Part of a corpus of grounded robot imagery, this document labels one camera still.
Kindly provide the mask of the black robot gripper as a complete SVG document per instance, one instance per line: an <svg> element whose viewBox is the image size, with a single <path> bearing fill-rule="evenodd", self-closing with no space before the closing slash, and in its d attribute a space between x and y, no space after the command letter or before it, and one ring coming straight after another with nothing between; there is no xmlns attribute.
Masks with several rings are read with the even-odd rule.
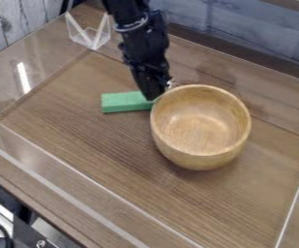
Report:
<svg viewBox="0 0 299 248"><path fill-rule="evenodd" d="M165 50L169 46L165 15L161 11L117 11L119 49L137 87L148 101L169 88L173 78Z"/></svg>

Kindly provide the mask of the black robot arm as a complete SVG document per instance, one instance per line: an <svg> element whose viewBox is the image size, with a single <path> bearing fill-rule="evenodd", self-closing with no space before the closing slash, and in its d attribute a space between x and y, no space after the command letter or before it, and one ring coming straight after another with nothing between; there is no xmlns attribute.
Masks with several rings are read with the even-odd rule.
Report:
<svg viewBox="0 0 299 248"><path fill-rule="evenodd" d="M149 7L149 0L101 0L113 19L113 30L121 37L117 48L137 87L148 101L165 91L169 47L165 15Z"/></svg>

